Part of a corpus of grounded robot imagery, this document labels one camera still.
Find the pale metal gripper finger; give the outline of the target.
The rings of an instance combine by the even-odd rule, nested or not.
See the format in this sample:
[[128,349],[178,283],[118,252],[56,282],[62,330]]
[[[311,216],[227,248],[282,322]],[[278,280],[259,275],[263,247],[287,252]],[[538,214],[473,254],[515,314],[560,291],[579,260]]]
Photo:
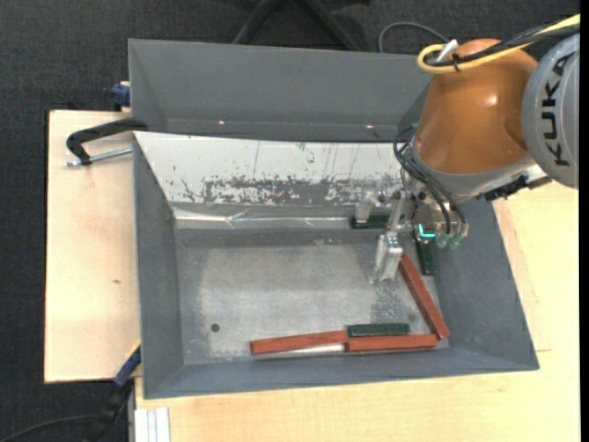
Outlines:
[[354,224],[364,227],[387,216],[387,196],[382,192],[365,193],[354,209]]
[[375,265],[370,275],[371,282],[395,280],[402,247],[395,235],[381,234],[376,240]]

